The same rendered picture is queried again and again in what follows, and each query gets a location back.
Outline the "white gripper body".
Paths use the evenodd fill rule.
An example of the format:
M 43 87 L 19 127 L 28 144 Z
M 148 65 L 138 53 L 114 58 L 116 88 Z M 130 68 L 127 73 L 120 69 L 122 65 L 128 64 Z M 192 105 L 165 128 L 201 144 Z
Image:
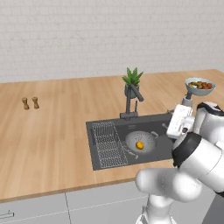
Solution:
M 177 139 L 181 135 L 185 119 L 190 116 L 192 112 L 193 110 L 190 107 L 178 104 L 172 114 L 166 135 L 169 138 Z

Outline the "dark grey sink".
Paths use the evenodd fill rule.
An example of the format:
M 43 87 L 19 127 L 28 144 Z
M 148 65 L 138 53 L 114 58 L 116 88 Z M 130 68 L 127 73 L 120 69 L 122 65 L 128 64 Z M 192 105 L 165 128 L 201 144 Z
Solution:
M 128 160 L 126 165 L 137 165 L 148 162 L 157 162 L 166 159 L 172 159 L 172 140 L 166 135 L 166 130 L 169 126 L 170 120 L 172 119 L 171 114 L 158 114 L 158 115 L 145 115 L 139 116 L 138 118 L 131 118 L 129 121 L 123 119 L 111 119 L 111 120 L 101 120 L 86 122 L 87 126 L 87 136 L 89 142 L 89 148 L 92 159 L 93 170 L 103 170 L 100 167 L 99 158 L 97 156 L 97 149 L 95 145 L 94 133 L 92 125 L 94 123 L 106 123 L 113 122 L 117 130 L 118 136 L 120 137 L 122 147 L 125 137 L 132 131 L 155 131 L 158 133 L 157 146 L 155 150 L 146 156 L 141 156 L 135 159 L 134 156 L 130 155 L 126 150 L 124 153 Z

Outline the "grey metal colander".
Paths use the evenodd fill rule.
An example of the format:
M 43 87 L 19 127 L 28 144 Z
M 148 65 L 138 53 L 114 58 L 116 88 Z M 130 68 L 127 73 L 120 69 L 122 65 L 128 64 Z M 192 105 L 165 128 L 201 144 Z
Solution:
M 155 131 L 146 132 L 146 131 L 132 131 L 124 139 L 123 147 L 124 149 L 135 159 L 140 158 L 141 156 L 146 156 L 152 153 L 157 146 L 158 133 Z M 136 142 L 143 142 L 143 149 L 138 150 L 136 148 Z

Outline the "dark grey sink faucet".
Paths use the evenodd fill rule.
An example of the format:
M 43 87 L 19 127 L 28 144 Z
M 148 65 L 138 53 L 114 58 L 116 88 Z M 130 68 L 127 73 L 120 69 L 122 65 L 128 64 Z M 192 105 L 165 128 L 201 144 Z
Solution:
M 130 120 L 131 118 L 136 118 L 138 117 L 138 113 L 135 110 L 134 112 L 130 111 L 130 95 L 131 92 L 135 93 L 136 98 L 142 102 L 144 100 L 144 98 L 142 97 L 142 95 L 140 94 L 140 92 L 138 91 L 138 89 L 133 85 L 133 84 L 129 84 L 127 86 L 127 95 L 126 95 L 126 111 L 124 113 L 120 114 L 120 118 L 124 119 L 124 120 Z

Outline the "brown orange food pieces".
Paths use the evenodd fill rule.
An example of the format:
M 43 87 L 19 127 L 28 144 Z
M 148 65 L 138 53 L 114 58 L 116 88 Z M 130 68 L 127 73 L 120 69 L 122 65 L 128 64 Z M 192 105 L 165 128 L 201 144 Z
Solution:
M 197 88 L 197 89 L 211 89 L 213 85 L 211 83 L 197 81 L 197 82 L 190 82 L 189 86 L 191 88 Z

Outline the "green plant in grey pot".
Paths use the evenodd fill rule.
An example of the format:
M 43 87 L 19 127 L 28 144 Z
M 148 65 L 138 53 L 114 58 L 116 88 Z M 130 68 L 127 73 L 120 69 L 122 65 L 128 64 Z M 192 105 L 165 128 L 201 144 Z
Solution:
M 128 95 L 128 89 L 130 89 L 130 98 L 131 99 L 137 98 L 140 102 L 144 100 L 144 98 L 139 92 L 140 88 L 139 82 L 142 75 L 143 72 L 139 73 L 137 71 L 137 68 L 135 68 L 133 71 L 130 71 L 130 69 L 127 68 L 127 75 L 124 75 L 122 77 L 122 80 L 125 83 L 124 86 L 125 95 Z

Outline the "dark grey appliance front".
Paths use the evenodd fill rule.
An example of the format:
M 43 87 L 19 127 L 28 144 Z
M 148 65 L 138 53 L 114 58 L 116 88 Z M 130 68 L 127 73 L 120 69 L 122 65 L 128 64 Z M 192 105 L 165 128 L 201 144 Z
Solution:
M 224 198 L 216 195 L 202 224 L 224 224 Z

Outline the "grey cupboard front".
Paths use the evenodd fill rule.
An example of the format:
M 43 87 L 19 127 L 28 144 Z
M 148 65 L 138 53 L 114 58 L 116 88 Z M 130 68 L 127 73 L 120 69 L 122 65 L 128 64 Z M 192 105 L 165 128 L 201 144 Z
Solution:
M 72 224 L 135 224 L 147 195 L 132 181 L 68 192 L 66 201 Z

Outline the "wooden shaker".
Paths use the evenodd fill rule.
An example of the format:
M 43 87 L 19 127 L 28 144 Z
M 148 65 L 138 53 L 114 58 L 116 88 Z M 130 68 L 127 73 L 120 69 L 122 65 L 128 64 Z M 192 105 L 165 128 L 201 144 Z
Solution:
M 28 105 L 28 100 L 27 100 L 26 97 L 22 98 L 22 103 L 24 104 L 24 109 L 25 110 L 28 110 L 30 108 L 29 105 Z
M 34 96 L 31 98 L 34 103 L 34 108 L 39 109 L 38 97 Z

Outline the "grey drawer front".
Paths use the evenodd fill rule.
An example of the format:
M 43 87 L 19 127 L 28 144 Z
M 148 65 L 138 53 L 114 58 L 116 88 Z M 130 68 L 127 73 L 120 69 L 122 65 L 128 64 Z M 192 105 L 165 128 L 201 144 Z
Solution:
M 65 194 L 0 203 L 0 214 L 14 217 L 0 219 L 0 224 L 70 224 Z

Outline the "pale blue pedestal bowl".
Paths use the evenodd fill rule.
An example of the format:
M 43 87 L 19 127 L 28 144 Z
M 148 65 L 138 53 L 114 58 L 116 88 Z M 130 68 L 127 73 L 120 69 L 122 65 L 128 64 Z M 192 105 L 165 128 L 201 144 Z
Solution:
M 197 89 L 197 88 L 189 86 L 190 82 L 197 82 L 197 81 L 211 83 L 213 85 L 213 87 L 211 89 Z M 208 79 L 204 79 L 204 78 L 199 78 L 199 77 L 187 78 L 185 80 L 185 86 L 187 89 L 187 93 L 183 97 L 181 104 L 184 106 L 187 106 L 187 107 L 191 107 L 193 105 L 192 95 L 205 96 L 205 95 L 210 94 L 215 88 L 215 84 L 212 81 L 210 81 Z

